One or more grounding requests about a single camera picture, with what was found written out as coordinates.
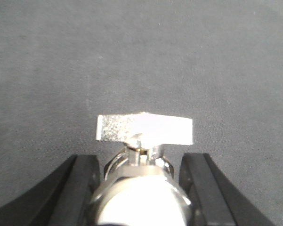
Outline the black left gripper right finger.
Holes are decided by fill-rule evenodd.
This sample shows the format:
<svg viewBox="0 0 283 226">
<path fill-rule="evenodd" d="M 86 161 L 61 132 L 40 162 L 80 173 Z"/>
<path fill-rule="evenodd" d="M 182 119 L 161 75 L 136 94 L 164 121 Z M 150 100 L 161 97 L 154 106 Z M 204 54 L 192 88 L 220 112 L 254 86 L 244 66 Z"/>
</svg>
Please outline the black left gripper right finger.
<svg viewBox="0 0 283 226">
<path fill-rule="evenodd" d="M 179 185 L 192 203 L 190 226 L 272 226 L 207 153 L 182 157 Z"/>
</svg>

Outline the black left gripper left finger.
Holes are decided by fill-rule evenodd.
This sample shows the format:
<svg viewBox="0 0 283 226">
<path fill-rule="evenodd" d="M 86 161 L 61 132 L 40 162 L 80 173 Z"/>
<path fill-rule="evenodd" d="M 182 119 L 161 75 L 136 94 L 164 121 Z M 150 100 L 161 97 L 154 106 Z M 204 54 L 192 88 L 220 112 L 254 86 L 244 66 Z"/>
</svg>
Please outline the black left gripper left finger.
<svg viewBox="0 0 283 226">
<path fill-rule="evenodd" d="M 0 226 L 94 226 L 90 199 L 100 184 L 95 155 L 72 155 L 36 186 L 0 207 Z"/>
</svg>

